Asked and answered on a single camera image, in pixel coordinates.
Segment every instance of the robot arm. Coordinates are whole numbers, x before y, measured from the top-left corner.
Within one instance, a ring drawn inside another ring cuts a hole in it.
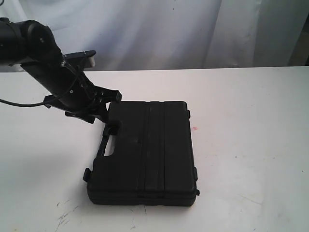
[[[56,107],[66,116],[89,123],[95,118],[107,122],[106,103],[121,100],[118,90],[95,86],[84,74],[95,53],[63,55],[49,27],[33,20],[13,23],[0,18],[0,65],[21,64],[52,93],[43,101],[46,107]]]

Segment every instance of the white curtain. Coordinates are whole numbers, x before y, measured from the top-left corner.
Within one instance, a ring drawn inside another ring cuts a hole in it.
[[[48,25],[95,70],[288,64],[309,0],[5,0],[0,16]]]

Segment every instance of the black cable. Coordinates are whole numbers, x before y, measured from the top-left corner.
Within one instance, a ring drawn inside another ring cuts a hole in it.
[[[70,85],[70,87],[62,94],[60,94],[59,96],[57,97],[54,97],[53,99],[51,100],[48,100],[48,101],[43,101],[43,102],[39,102],[39,103],[33,103],[33,104],[20,104],[20,103],[15,103],[15,102],[11,102],[11,101],[6,101],[6,100],[3,100],[3,99],[0,99],[0,102],[1,103],[4,103],[4,104],[7,104],[7,105],[11,105],[11,106],[17,106],[17,107],[37,107],[37,106],[41,106],[41,105],[45,105],[45,104],[49,104],[49,103],[52,103],[54,101],[57,101],[59,100],[60,98],[62,98],[64,95],[66,95],[70,90],[71,88],[74,86],[77,78],[80,76],[80,74],[82,73],[83,71],[83,68],[81,67],[81,65],[83,64],[84,60],[86,59],[86,56],[81,60],[80,62],[80,65],[77,66],[77,73],[75,75],[75,79],[74,81],[72,82],[72,84]]]

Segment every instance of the white table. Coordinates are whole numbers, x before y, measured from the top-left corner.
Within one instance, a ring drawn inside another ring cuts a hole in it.
[[[92,204],[103,124],[0,104],[0,231],[309,231],[309,67],[88,72],[123,100],[186,101],[201,195],[190,208]],[[40,102],[26,73],[0,98]]]

